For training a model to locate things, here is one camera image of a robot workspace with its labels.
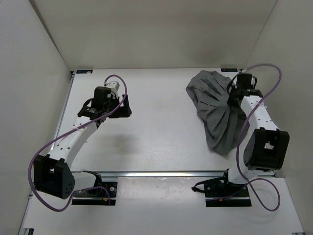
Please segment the grey pleated skirt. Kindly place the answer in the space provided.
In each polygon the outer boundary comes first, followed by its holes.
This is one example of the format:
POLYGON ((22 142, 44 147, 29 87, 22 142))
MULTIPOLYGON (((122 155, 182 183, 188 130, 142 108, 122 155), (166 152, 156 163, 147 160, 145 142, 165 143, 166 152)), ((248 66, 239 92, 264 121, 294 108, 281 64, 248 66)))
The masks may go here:
POLYGON ((228 105, 226 91, 231 82, 217 71, 201 70, 191 79, 186 92, 203 121, 210 151, 226 156, 237 145, 246 115, 239 107, 228 105))

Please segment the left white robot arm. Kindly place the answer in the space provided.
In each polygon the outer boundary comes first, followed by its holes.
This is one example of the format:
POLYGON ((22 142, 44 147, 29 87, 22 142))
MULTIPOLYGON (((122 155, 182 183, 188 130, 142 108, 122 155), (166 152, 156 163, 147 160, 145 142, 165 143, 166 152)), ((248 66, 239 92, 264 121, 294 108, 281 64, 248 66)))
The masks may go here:
POLYGON ((128 118, 131 115, 128 97, 119 97, 118 90, 117 81, 96 87, 93 98, 88 99, 78 112, 71 134, 57 141, 45 156, 35 158, 35 190, 61 199, 67 199, 76 190, 86 189, 92 195, 101 192, 102 182, 97 173, 88 170, 72 173, 70 168, 82 146, 106 118, 128 118))

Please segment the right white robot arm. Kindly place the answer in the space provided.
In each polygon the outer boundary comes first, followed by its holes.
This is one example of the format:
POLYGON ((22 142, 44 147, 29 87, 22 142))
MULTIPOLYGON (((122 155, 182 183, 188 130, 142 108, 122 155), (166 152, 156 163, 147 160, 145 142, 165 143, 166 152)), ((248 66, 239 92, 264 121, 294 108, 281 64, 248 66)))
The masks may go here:
POLYGON ((227 171, 219 190, 231 196, 237 185, 243 185, 263 172, 282 168, 290 136, 273 122, 256 89, 257 79, 250 73, 239 73, 228 84, 228 104, 243 111, 246 120, 236 147, 236 165, 227 171))

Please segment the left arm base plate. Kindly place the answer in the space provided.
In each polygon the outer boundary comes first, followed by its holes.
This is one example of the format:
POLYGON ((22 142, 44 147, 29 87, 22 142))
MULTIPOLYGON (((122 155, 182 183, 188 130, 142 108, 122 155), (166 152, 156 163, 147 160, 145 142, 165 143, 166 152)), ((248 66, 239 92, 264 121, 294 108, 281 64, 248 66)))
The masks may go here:
POLYGON ((115 206, 118 182, 115 179, 101 178, 96 181, 96 186, 102 186, 88 191, 76 192, 72 198, 72 205, 81 206, 115 206))

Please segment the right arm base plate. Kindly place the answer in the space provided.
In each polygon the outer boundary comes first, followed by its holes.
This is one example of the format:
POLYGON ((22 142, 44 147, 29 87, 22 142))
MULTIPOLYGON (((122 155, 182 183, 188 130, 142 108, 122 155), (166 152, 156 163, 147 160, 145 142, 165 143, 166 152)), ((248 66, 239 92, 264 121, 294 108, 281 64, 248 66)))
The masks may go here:
POLYGON ((246 185, 230 183, 226 176, 198 182, 191 190, 204 193, 207 208, 252 206, 246 185))

